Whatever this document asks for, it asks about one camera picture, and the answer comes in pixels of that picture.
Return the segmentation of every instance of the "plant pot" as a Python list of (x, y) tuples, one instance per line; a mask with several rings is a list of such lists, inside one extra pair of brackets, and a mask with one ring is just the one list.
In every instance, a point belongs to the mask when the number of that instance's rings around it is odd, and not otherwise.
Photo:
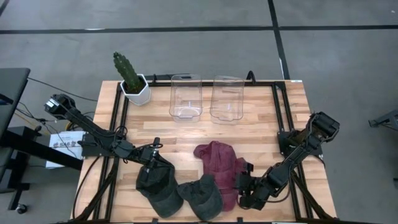
[(145, 79), (145, 76), (143, 74), (137, 74), (137, 75), (141, 77), (141, 79), (145, 82), (145, 87), (141, 90), (140, 93), (138, 94), (127, 93), (127, 91), (124, 89), (124, 80), (123, 82), (120, 83), (120, 87), (122, 88), (124, 95), (127, 98), (129, 98), (129, 100), (132, 103), (134, 103), (137, 106), (142, 106), (150, 101), (150, 89), (147, 80)]

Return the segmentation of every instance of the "wooden tabletop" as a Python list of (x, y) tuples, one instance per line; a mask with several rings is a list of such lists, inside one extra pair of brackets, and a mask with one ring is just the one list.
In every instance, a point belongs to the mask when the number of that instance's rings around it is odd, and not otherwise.
[[(109, 128), (111, 113), (114, 103), (118, 81), (104, 81), (99, 94), (95, 111), (94, 122), (104, 129)], [(307, 98), (302, 82), (286, 81), (290, 109), (296, 129), (303, 129), (310, 115)], [(179, 184), (198, 180), (203, 174), (201, 159), (193, 156), (194, 148), (199, 144), (208, 144), (217, 140), (233, 146), (236, 156), (243, 157), (254, 164), (252, 176), (261, 176), (268, 167), (279, 162), (283, 157), (279, 154), (276, 134), (278, 124), (272, 97), (271, 87), (245, 87), (244, 89), (244, 116), (239, 124), (228, 126), (215, 124), (210, 121), (211, 87), (203, 87), (203, 113), (198, 123), (176, 123), (169, 115), (170, 87), (153, 87), (150, 103), (138, 107), (129, 103), (126, 127), (128, 128), (127, 140), (136, 146), (152, 143), (155, 137), (160, 137), (164, 145), (160, 154), (170, 161), (176, 168), (175, 178)], [(279, 101), (283, 113), (285, 127), (287, 119), (283, 104), (282, 94)], [(121, 96), (117, 123), (121, 119), (121, 108), (124, 96)], [(80, 181), (94, 158), (86, 158), (80, 174)], [(101, 173), (102, 158), (94, 165), (88, 174), (79, 194), (76, 205), (76, 214), (80, 214), (88, 205), (98, 188)], [(151, 222), (158, 218), (148, 200), (136, 190), (136, 178), (140, 164), (120, 162), (114, 205), (111, 215), (112, 222)], [(328, 180), (323, 164), (316, 158), (309, 156), (303, 161), (303, 168), (309, 191), (323, 209), (335, 216)], [(287, 188), (280, 193), (277, 200), (283, 198)], [(305, 216), (302, 194), (297, 188), (301, 214)], [(104, 217), (106, 207), (106, 192), (101, 203), (99, 217)], [(237, 217), (243, 217), (246, 222), (266, 221), (293, 221), (294, 212), (292, 199), (289, 197), (281, 203), (267, 203), (261, 210), (243, 210), (235, 206), (231, 212), (221, 212), (213, 222), (235, 222)], [(183, 207), (167, 219), (160, 222), (197, 222), (199, 221), (192, 212), (189, 204), (184, 202)]]

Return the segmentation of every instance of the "gray floor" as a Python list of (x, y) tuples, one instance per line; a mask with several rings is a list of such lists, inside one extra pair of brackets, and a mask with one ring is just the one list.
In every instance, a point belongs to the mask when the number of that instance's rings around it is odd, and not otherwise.
[[(274, 1), (280, 26), (398, 24), (395, 0)], [(267, 1), (10, 0), (0, 17), (1, 30), (232, 25), (270, 26)], [(396, 223), (397, 133), (369, 128), (368, 119), (398, 107), (398, 30), (283, 31), (281, 36), (291, 79), (304, 81), (311, 109), (341, 123), (339, 135), (323, 147), (338, 216)], [(115, 50), (145, 74), (244, 77), (253, 70), (257, 78), (282, 78), (273, 31), (0, 35), (0, 67), (29, 67), (32, 78), (96, 98), (102, 80), (119, 79), (112, 64)], [(50, 119), (42, 105), (54, 93), (29, 82), (21, 101), (34, 115)], [(95, 103), (76, 103), (84, 112), (95, 110)], [(12, 125), (28, 124), (15, 117)], [(54, 126), (62, 130), (65, 123)], [(24, 178), (34, 184), (21, 199), (31, 206), (29, 213), (7, 211), (11, 195), (1, 194), (0, 222), (66, 220), (78, 176), (67, 168), (29, 168)]]

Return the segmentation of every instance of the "black metal frame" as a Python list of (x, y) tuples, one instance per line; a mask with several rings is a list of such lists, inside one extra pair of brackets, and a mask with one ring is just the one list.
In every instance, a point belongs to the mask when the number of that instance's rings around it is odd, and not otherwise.
[[(171, 82), (158, 82), (159, 80), (168, 80), (170, 81), (171, 76), (170, 75), (151, 75), (147, 76), (146, 79), (149, 82), (150, 87), (162, 87), (162, 86), (171, 86)], [(203, 82), (202, 86), (213, 86), (213, 82)], [(286, 115), (287, 115), (287, 122), (289, 124), (289, 129), (293, 130), (294, 125), (293, 125), (293, 119), (292, 119), (292, 113), (290, 111), (290, 105), (289, 105), (289, 100), (287, 96), (287, 91), (286, 91), (286, 85), (285, 81), (257, 81), (256, 77), (254, 76), (253, 72), (250, 71), (246, 77), (246, 82), (244, 83), (244, 86), (269, 86), (272, 88), (272, 94), (274, 97), (274, 103), (275, 103), (275, 110), (276, 110), (276, 116), (277, 116), (277, 122), (279, 125), (279, 132), (284, 132), (284, 122), (282, 119), (282, 112), (280, 109), (280, 102), (279, 102), (279, 96), (277, 89), (279, 89), (282, 92), (282, 97), (284, 101), (284, 107), (286, 110)], [(115, 101), (113, 105), (113, 112), (112, 112), (112, 117), (111, 117), (111, 124), (109, 125), (109, 129), (115, 129), (115, 124), (116, 124), (116, 115), (118, 113), (118, 108), (119, 108), (119, 100), (121, 97), (121, 89), (120, 89), (120, 83), (118, 83), (118, 87), (116, 90), (116, 96), (115, 96)], [(124, 98), (124, 104), (123, 104), (123, 110), (122, 110), (122, 115), (121, 115), (121, 124), (124, 125), (126, 123), (126, 115), (127, 115), (127, 109), (128, 109), (128, 104), (129, 100), (125, 97)], [(109, 164), (109, 157), (104, 157), (103, 161), (103, 166), (101, 168), (101, 176), (99, 177), (99, 186), (101, 186), (105, 180), (106, 177), (106, 172), (108, 170), (108, 164)], [(298, 172), (299, 172), (299, 179), (303, 183), (304, 186), (306, 186), (305, 183), (305, 176), (304, 176), (304, 171), (303, 167), (300, 164), (298, 167)], [(115, 185), (116, 185), (116, 179), (113, 180), (109, 187), (109, 195), (108, 195), (108, 202), (106, 204), (106, 214), (105, 214), (105, 220), (109, 220), (111, 218), (111, 212), (112, 212), (112, 207), (113, 207), (113, 198), (114, 198), (114, 190), (115, 190)], [(294, 214), (296, 220), (301, 219), (301, 213), (300, 213), (300, 205), (299, 205), (299, 200), (297, 196), (297, 191), (295, 188), (295, 184), (290, 181), (290, 191), (292, 194), (292, 202), (293, 202), (293, 208), (294, 208)], [(309, 203), (304, 199), (305, 201), (305, 209), (307, 212), (307, 217), (308, 218), (313, 218), (312, 215), (312, 209), (309, 205)], [(98, 202), (95, 212), (93, 215), (93, 220), (104, 220), (104, 219), (99, 219), (99, 213), (100, 213), (100, 203)]]

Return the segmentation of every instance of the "potted cactus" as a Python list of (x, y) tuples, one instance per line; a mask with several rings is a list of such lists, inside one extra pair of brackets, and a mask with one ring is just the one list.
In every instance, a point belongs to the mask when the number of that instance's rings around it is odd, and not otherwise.
[(137, 106), (142, 106), (150, 100), (150, 89), (143, 74), (134, 71), (130, 61), (122, 54), (113, 53), (114, 66), (123, 77), (120, 87), (126, 97)]

